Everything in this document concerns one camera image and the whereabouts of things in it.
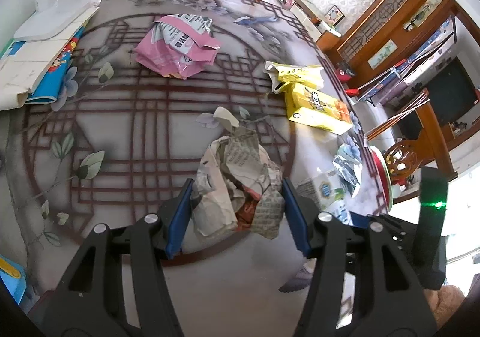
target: yellow snack bag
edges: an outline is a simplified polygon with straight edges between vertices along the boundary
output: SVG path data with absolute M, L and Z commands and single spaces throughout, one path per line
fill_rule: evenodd
M 282 65 L 275 62 L 266 61 L 265 69 L 272 80 L 272 92 L 280 93 L 287 90 L 292 82 L 301 82 L 305 86 L 314 89 L 323 88 L 323 77 L 320 74 L 323 70 L 321 65 L 313 66 L 295 66 Z
M 350 113 L 342 101 L 298 82 L 285 93 L 289 120 L 342 135 L 352 128 Z

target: pink crumpled package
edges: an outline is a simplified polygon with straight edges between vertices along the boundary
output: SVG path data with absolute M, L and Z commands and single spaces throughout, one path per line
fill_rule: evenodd
M 198 15 L 164 16 L 134 49 L 135 59 L 162 76 L 185 80 L 215 61 L 220 42 L 210 36 L 211 24 Z

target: white plastic stand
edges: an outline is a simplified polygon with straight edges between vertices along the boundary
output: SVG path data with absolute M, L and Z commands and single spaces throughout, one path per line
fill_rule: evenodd
M 39 41 L 62 32 L 90 6 L 90 0 L 57 0 L 49 9 L 35 12 L 13 36 L 15 41 Z

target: lattice panel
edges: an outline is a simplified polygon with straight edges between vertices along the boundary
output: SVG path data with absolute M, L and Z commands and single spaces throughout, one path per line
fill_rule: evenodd
M 385 0 L 378 9 L 358 29 L 354 36 L 348 39 L 338 50 L 347 62 L 351 60 L 366 43 L 380 31 L 388 20 L 407 0 Z

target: silver screw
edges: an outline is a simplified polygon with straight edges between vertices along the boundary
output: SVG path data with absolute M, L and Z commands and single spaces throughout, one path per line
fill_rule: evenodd
M 330 222 L 332 220 L 332 214 L 329 214 L 325 211 L 321 212 L 320 214 L 318 214 L 318 219 L 322 222 Z
M 145 217 L 145 222 L 147 223 L 155 223 L 158 221 L 158 216 L 157 214 L 148 214 L 146 217 Z
M 99 223 L 97 224 L 94 228 L 93 228 L 93 231 L 97 234 L 101 234 L 103 233 L 105 230 L 107 229 L 107 226 L 105 226 L 105 224 L 103 223 Z
M 383 224 L 378 223 L 378 222 L 371 222 L 370 228 L 375 232 L 375 233 L 380 233 L 383 230 Z

